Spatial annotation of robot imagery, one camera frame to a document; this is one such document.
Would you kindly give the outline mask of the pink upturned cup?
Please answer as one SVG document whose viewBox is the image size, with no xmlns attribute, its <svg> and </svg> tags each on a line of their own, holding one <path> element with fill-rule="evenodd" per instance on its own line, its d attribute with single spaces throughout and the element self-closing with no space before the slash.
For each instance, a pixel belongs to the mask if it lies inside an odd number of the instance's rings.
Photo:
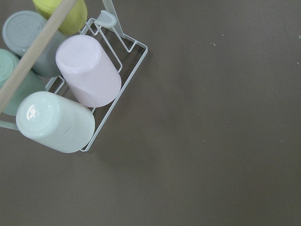
<svg viewBox="0 0 301 226">
<path fill-rule="evenodd" d="M 74 35 L 58 47 L 57 67 L 82 105 L 96 108 L 112 102 L 121 90 L 121 77 L 101 44 L 88 35 Z"/>
</svg>

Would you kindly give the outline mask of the yellow green upturned cup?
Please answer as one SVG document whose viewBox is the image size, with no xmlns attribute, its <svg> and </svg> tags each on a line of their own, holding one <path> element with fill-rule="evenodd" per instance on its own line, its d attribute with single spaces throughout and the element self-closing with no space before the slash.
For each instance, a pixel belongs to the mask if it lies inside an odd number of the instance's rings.
<svg viewBox="0 0 301 226">
<path fill-rule="evenodd" d="M 36 11 L 46 20 L 52 16 L 60 3 L 61 0 L 33 0 Z M 58 30 L 66 36 L 73 35 L 82 29 L 86 20 L 87 6 L 83 0 L 78 0 Z"/>
</svg>

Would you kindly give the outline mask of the grey blue upturned cup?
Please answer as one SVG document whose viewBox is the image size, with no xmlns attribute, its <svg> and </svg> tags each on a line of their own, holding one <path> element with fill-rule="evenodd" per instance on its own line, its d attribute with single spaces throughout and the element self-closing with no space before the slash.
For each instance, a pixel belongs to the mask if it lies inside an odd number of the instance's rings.
<svg viewBox="0 0 301 226">
<path fill-rule="evenodd" d="M 46 24 L 46 19 L 33 11 L 19 11 L 12 14 L 4 23 L 2 37 L 6 46 L 23 57 Z M 36 60 L 32 70 L 39 76 L 52 78 L 61 75 L 55 61 L 58 47 L 66 37 L 56 31 L 51 41 Z"/>
</svg>

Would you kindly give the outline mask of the pale mint upturned cup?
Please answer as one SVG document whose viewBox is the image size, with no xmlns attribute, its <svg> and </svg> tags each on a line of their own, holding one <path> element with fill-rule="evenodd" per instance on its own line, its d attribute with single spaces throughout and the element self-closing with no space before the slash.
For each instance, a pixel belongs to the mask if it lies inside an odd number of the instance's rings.
<svg viewBox="0 0 301 226">
<path fill-rule="evenodd" d="M 16 125 L 31 140 L 62 153 L 74 153 L 91 140 L 95 119 L 92 112 L 78 102 L 39 91 L 19 105 Z"/>
</svg>

